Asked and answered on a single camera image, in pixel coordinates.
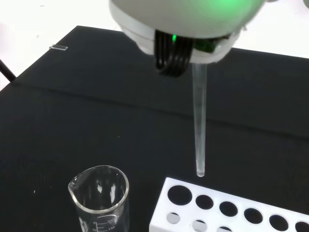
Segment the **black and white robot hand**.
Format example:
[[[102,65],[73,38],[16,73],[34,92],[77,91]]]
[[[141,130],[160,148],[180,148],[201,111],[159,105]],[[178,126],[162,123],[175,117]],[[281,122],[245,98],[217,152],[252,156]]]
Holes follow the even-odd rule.
[[[191,63],[222,60],[262,0],[111,0],[122,32],[155,58],[157,71],[180,77]]]

